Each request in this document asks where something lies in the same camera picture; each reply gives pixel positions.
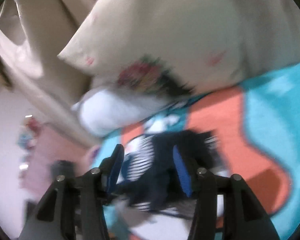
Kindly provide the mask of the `pink wooden cabinet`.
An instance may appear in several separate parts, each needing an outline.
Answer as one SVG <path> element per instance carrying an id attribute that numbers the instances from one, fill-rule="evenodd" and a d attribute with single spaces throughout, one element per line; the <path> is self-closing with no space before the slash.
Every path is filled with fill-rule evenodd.
<path id="1" fill-rule="evenodd" d="M 86 154 L 92 144 L 85 144 L 46 122 L 38 126 L 23 125 L 18 146 L 25 150 L 20 163 L 19 185 L 38 202 L 53 181 L 51 166 L 59 160 L 75 164 L 75 174 L 88 169 Z"/>

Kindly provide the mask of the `teal cartoon fleece blanket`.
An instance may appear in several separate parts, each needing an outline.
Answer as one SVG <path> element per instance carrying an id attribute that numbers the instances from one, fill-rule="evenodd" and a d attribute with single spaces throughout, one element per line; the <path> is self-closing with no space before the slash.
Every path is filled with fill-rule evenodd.
<path id="1" fill-rule="evenodd" d="M 150 134 L 210 132 L 224 175 L 240 174 L 281 239 L 300 238 L 300 63 L 199 96 L 106 137 L 97 167 L 117 144 L 127 153 Z"/>

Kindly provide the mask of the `white pillow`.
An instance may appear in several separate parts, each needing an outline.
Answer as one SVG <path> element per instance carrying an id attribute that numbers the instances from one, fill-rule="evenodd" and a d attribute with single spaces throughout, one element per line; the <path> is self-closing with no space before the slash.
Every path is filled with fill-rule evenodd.
<path id="1" fill-rule="evenodd" d="M 96 137 L 105 137 L 153 116 L 174 100 L 114 87 L 99 87 L 85 93 L 71 110 L 80 125 Z"/>

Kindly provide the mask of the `striped navy white pants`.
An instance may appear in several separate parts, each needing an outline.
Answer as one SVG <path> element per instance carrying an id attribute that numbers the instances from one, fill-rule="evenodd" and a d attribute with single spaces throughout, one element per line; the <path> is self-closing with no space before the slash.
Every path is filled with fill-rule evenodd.
<path id="1" fill-rule="evenodd" d="M 125 157 L 114 193 L 124 196 L 128 207 L 190 220 L 196 201 L 190 175 L 173 151 L 189 155 L 200 167 L 219 171 L 223 162 L 217 138 L 211 132 L 191 130 L 143 134 L 125 146 Z"/>

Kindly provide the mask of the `cream floral pillow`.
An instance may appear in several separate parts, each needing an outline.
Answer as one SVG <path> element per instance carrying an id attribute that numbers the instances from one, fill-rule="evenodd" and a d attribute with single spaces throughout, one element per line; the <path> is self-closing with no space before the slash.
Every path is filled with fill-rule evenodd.
<path id="1" fill-rule="evenodd" d="M 59 53 L 103 82 L 199 94 L 300 62 L 293 0 L 97 0 Z"/>

